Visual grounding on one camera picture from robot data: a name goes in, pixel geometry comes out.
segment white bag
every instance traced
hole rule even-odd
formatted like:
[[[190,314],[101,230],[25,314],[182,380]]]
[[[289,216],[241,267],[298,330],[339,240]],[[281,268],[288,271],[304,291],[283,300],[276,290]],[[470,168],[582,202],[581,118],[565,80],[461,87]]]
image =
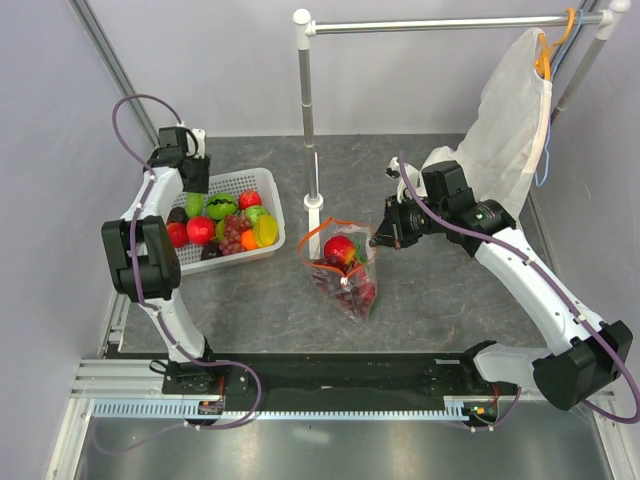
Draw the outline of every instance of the white bag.
[[[549,125],[551,82],[534,68],[540,33],[539,28],[527,30],[509,48],[482,90],[478,120],[458,150],[437,148],[423,165],[457,161],[476,200],[496,200],[516,219]]]

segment hanger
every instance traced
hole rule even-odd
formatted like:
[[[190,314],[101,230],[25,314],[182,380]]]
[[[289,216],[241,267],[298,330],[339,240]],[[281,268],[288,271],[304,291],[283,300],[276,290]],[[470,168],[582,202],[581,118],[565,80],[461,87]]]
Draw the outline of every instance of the hanger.
[[[554,42],[551,45],[551,48],[547,45],[547,38],[544,33],[538,35],[538,40],[540,40],[540,56],[536,59],[534,64],[538,75],[544,77],[545,80],[551,81],[551,56],[555,49],[560,47],[564,42],[566,42],[567,38],[569,38],[569,33],[571,33],[571,29],[573,28],[573,24],[576,19],[576,9],[568,8],[566,10],[569,15],[569,21],[567,22],[567,28],[564,31],[564,35],[557,42]]]

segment white plastic basket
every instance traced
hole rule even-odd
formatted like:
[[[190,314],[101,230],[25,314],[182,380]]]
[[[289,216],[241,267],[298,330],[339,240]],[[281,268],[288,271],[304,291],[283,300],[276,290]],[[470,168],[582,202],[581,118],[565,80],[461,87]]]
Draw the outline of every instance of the white plastic basket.
[[[200,260],[202,247],[192,243],[182,248],[177,248],[178,260],[183,275],[198,273],[212,268],[226,267],[238,263],[250,262],[260,258],[272,256],[279,249],[285,240],[284,215],[280,205],[278,186],[273,180],[273,175],[266,168],[251,168],[233,173],[223,173],[209,177],[209,193],[207,199],[216,193],[228,193],[238,199],[245,190],[255,190],[260,194],[262,205],[269,210],[272,217],[278,222],[278,238],[276,243],[270,247],[258,248],[243,253],[236,253],[226,257],[212,258],[210,260]],[[174,207],[184,207],[187,195],[181,193],[173,202]],[[203,215],[206,215],[206,201]]]

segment red apple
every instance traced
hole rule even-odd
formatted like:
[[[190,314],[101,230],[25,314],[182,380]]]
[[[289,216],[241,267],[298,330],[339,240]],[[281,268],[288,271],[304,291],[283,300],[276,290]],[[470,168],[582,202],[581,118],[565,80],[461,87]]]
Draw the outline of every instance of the red apple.
[[[238,207],[240,210],[246,210],[254,205],[262,205],[262,199],[255,190],[245,190],[238,198]]]
[[[209,243],[216,236],[215,227],[213,220],[208,217],[193,217],[187,223],[189,241],[196,245]]]
[[[356,256],[356,246],[344,235],[336,235],[324,244],[324,256],[326,258],[335,257],[343,265],[351,265]]]
[[[182,248],[189,243],[187,227],[184,223],[170,223],[167,225],[167,232],[169,233],[169,241],[174,248]]]

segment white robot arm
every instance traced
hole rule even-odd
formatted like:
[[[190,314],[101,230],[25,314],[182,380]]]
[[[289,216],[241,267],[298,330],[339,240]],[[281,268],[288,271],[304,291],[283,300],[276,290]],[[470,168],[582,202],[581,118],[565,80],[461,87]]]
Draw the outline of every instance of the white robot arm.
[[[387,175],[400,177],[397,158],[391,161]],[[608,325],[562,285],[536,256],[523,232],[516,228],[515,220],[500,204],[493,200],[476,202],[457,162],[436,163],[421,171],[407,168],[406,177],[432,212],[454,228],[492,237],[496,243],[481,241],[435,222],[408,194],[401,180],[397,194],[385,201],[384,220],[372,244],[401,249],[417,243],[422,235],[445,233],[451,242],[460,244],[498,277],[533,319],[547,344],[547,348],[514,348],[484,342],[472,348],[474,364],[482,378],[537,387],[550,403],[568,410],[618,377],[620,372],[611,357],[581,322],[598,332],[622,361],[631,346],[631,331],[621,321]],[[516,247],[528,260],[523,261],[499,243]],[[540,273],[530,267],[532,262],[579,306],[579,319]]]
[[[144,303],[151,307],[139,305],[160,332],[169,350],[169,359],[177,363],[188,363],[189,359],[174,348],[174,344],[167,338],[154,314],[153,306],[162,312],[164,323],[174,340],[192,357],[203,358],[208,349],[204,336],[193,324],[182,301],[178,289],[180,265],[165,228],[173,202],[185,189],[185,183],[192,191],[206,192],[208,188],[209,158],[205,153],[205,131],[192,129],[192,137],[184,130],[180,126],[160,130],[161,148],[156,151],[155,184],[144,202],[137,228],[140,234],[136,234],[143,290],[146,290]],[[135,303],[138,303],[135,281],[131,259],[126,253],[130,248],[127,227],[150,181],[151,175],[145,172],[143,184],[131,207],[119,220],[107,222],[102,227],[114,286],[119,293],[127,294]]]

